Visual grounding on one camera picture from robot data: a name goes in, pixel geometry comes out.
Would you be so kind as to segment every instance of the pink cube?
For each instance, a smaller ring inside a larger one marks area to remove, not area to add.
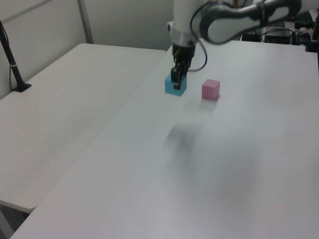
[[[207,79],[201,86],[201,97],[209,100],[217,100],[219,96],[220,81]]]

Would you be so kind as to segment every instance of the cable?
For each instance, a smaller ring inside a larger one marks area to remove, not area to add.
[[[10,84],[10,90],[13,91],[12,85],[11,85],[11,66],[9,66],[9,84]]]
[[[8,37],[8,35],[7,35],[7,33],[6,33],[5,28],[3,27],[3,25],[1,26],[1,28],[2,28],[2,30],[3,30],[3,32],[4,32],[4,34],[5,34],[6,41],[8,42],[8,45],[10,45],[10,43],[9,43],[9,37]],[[9,85],[10,85],[10,90],[11,90],[11,92],[12,92],[13,89],[12,89],[12,85],[11,85],[11,66],[9,66]]]
[[[272,30],[269,30],[269,31],[266,31],[265,33],[261,34],[261,36],[264,36],[266,34],[269,34],[269,33],[273,33],[273,32],[277,32],[277,31],[290,31],[292,32],[293,34],[295,33],[294,31],[292,31],[291,29],[272,29]]]
[[[245,1],[243,2],[243,4],[241,4],[241,6],[240,6],[239,8],[243,8],[246,3],[247,3],[247,0],[245,0]]]
[[[198,43],[200,44],[200,46],[203,48],[203,51],[205,53],[205,63],[202,67],[198,68],[198,69],[194,69],[194,70],[188,70],[189,72],[196,72],[196,71],[200,71],[201,69],[203,69],[206,64],[207,64],[207,61],[208,61],[208,56],[207,56],[207,52],[206,52],[206,49],[205,49],[205,46],[203,45],[203,43],[199,40],[199,37],[197,36],[197,34],[195,33],[194,29],[193,29],[193,21],[194,21],[194,18],[196,17],[196,15],[204,9],[204,7],[206,7],[207,5],[211,4],[211,2],[207,2],[205,3],[204,5],[202,5],[199,9],[196,10],[196,12],[194,13],[194,15],[192,16],[191,20],[190,20],[190,24],[189,24],[189,27],[190,27],[190,31],[191,31],[191,34],[195,37],[195,39],[198,41]]]
[[[8,44],[9,44],[9,38],[8,38],[8,35],[7,35],[7,33],[6,33],[5,28],[3,27],[3,25],[1,26],[1,28],[2,28],[2,30],[3,30],[3,32],[4,32],[4,34],[5,34],[6,41],[7,41]]]
[[[290,31],[292,34],[289,36],[289,38],[292,37],[294,34],[296,34],[295,31],[292,31],[291,29],[282,28],[282,29],[271,29],[271,30],[266,31],[265,33],[261,34],[260,36],[262,37],[262,36],[264,36],[266,34],[273,33],[273,32],[278,32],[278,31]]]

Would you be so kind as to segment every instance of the floor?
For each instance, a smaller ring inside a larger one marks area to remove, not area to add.
[[[28,213],[0,205],[0,239],[9,239],[28,216]]]

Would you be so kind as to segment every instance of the table surface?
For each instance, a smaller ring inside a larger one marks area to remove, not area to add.
[[[169,50],[12,239],[318,238],[317,54],[206,47],[182,97]]]
[[[0,204],[31,212],[165,51],[81,44],[0,101]]]

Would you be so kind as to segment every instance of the white wall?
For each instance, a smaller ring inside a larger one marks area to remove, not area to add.
[[[167,50],[173,0],[85,0],[95,44]]]
[[[4,27],[24,81],[86,42],[76,0],[52,0]],[[0,99],[10,92],[8,76],[8,61],[0,45]]]

